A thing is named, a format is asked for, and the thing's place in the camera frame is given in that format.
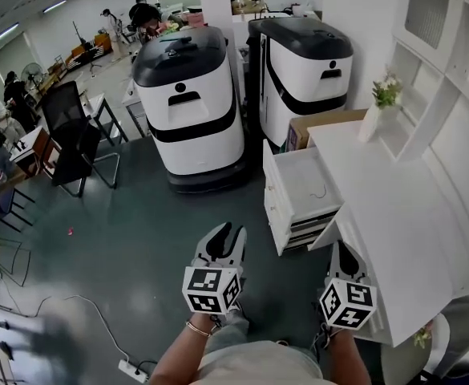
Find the black office chair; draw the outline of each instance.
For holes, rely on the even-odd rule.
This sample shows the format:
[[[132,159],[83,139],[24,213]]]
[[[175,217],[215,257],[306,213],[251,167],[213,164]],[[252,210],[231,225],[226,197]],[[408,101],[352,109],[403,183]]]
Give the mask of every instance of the black office chair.
[[[42,109],[50,135],[40,161],[43,170],[52,179],[52,184],[60,186],[71,196],[79,198],[83,195],[86,178],[95,172],[109,188],[116,188],[120,155],[113,152],[95,158],[101,133],[84,115],[75,81],[56,87],[43,100]],[[54,163],[54,167],[51,163],[46,163],[46,154],[50,149],[51,140],[58,143],[60,147],[59,158]],[[113,182],[110,183],[95,164],[112,157],[116,158],[116,166]],[[81,180],[78,192],[70,191],[66,184],[77,180]]]

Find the bracelet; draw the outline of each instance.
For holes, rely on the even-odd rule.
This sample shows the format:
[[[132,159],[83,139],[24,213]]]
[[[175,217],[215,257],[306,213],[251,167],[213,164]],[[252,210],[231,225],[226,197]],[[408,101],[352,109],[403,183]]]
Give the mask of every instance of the bracelet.
[[[209,338],[211,336],[211,334],[208,334],[207,332],[203,332],[202,330],[199,330],[196,326],[194,326],[191,322],[189,321],[186,321],[186,326],[190,329],[190,330],[194,330],[197,334],[200,334],[206,338]]]

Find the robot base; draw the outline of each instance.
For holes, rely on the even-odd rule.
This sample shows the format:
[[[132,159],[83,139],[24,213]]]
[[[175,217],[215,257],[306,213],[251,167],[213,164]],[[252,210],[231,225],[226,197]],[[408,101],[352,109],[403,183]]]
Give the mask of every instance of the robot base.
[[[176,193],[206,193],[239,184],[248,178],[245,154],[234,164],[209,172],[178,176],[167,171],[170,188]]]

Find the potted plant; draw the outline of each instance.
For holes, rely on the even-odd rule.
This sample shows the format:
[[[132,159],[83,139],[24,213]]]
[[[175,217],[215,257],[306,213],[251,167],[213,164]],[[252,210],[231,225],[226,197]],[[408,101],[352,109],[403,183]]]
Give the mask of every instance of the potted plant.
[[[377,130],[382,111],[396,104],[396,99],[402,92],[402,84],[396,75],[388,71],[383,81],[373,81],[374,102],[362,121],[358,138],[367,143]]]

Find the black circular button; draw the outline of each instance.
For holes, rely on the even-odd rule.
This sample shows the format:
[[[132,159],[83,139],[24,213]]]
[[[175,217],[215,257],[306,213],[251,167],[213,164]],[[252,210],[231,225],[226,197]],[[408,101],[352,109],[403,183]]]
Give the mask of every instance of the black circular button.
[[[184,93],[186,91],[186,85],[184,83],[177,83],[176,84],[176,91],[178,93]]]

